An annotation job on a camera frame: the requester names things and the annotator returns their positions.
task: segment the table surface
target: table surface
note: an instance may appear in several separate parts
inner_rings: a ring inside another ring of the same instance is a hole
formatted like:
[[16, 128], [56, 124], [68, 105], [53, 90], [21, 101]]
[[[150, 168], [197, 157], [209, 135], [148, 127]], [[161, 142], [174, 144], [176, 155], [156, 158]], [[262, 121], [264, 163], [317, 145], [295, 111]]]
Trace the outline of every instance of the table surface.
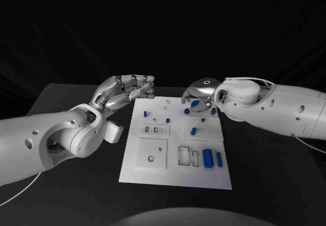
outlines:
[[[49, 84], [27, 115], [55, 113], [86, 103], [95, 85]], [[180, 97], [184, 88], [156, 87], [154, 94]], [[117, 144], [43, 172], [27, 190], [0, 207], [10, 225], [109, 225], [141, 212], [203, 207], [246, 214], [277, 225], [320, 225], [326, 181], [307, 147], [219, 112], [232, 190], [118, 182], [134, 103], [111, 117], [124, 126]], [[0, 187], [0, 203], [34, 176]]]

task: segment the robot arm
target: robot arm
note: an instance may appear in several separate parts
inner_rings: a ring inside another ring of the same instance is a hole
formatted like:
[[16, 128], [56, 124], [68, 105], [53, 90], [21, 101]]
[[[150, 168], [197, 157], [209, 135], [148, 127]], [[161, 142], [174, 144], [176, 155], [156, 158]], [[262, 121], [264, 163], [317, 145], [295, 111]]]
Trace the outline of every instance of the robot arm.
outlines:
[[89, 156], [102, 140], [115, 143], [122, 126], [107, 117], [135, 98], [154, 98], [153, 76], [109, 77], [89, 104], [66, 112], [0, 121], [0, 186], [49, 170], [69, 158]]
[[200, 103], [192, 111], [207, 110], [213, 101], [233, 121], [245, 121], [285, 136], [326, 140], [326, 93], [272, 83], [261, 87], [249, 79], [261, 80], [225, 78], [223, 83], [210, 78], [199, 80], [186, 89], [182, 103], [193, 95]]

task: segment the blue object held in hand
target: blue object held in hand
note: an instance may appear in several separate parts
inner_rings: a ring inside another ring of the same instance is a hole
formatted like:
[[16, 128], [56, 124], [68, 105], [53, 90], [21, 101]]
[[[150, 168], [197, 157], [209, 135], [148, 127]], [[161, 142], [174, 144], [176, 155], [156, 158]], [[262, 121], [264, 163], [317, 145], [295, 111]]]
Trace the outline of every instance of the blue object held in hand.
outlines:
[[192, 128], [192, 132], [190, 132], [190, 134], [192, 134], [192, 135], [195, 135], [195, 134], [196, 134], [196, 130], [197, 130], [197, 128], [196, 128], [196, 127], [193, 127], [193, 128]]
[[195, 100], [195, 101], [192, 102], [192, 107], [197, 106], [199, 102], [200, 102], [199, 100]]
[[212, 150], [210, 149], [202, 150], [202, 157], [203, 157], [205, 168], [212, 168], [213, 160], [212, 160]]
[[219, 167], [222, 167], [222, 158], [220, 158], [220, 153], [216, 153], [216, 157], [218, 157], [218, 165]]
[[216, 108], [213, 107], [212, 108], [212, 115], [215, 115], [216, 114]]

